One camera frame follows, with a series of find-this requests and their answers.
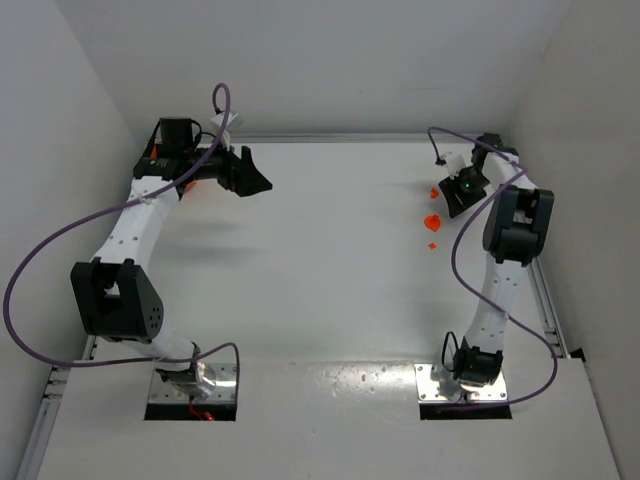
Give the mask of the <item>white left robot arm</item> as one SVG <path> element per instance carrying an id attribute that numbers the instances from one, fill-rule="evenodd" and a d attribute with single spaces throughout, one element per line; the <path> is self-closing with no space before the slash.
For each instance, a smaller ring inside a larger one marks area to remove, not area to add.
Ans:
<path id="1" fill-rule="evenodd" d="M 165 322 L 161 297 L 147 275 L 164 222 L 197 180 L 214 179 L 244 198 L 272 189 L 250 148 L 214 149 L 202 165 L 201 135 L 190 118 L 162 118 L 133 169 L 129 199 L 107 240 L 88 262 L 78 262 L 70 279 L 87 334 L 122 343 L 156 362 L 162 381 L 174 387 L 202 383 L 199 347 Z"/>

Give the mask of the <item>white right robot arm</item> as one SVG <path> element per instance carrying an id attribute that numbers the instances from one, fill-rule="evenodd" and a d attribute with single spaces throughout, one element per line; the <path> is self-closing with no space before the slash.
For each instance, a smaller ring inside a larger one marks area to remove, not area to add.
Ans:
<path id="1" fill-rule="evenodd" d="M 482 237 L 487 253 L 485 278 L 475 316 L 456 347 L 450 371 L 455 380 L 474 387 L 498 378 L 504 351 L 504 329 L 516 288 L 545 245 L 555 196 L 528 179 L 518 167 L 519 154 L 495 133 L 474 139 L 471 163 L 462 157 L 439 158 L 448 176 L 439 183 L 449 216 L 455 218 L 496 194 Z"/>

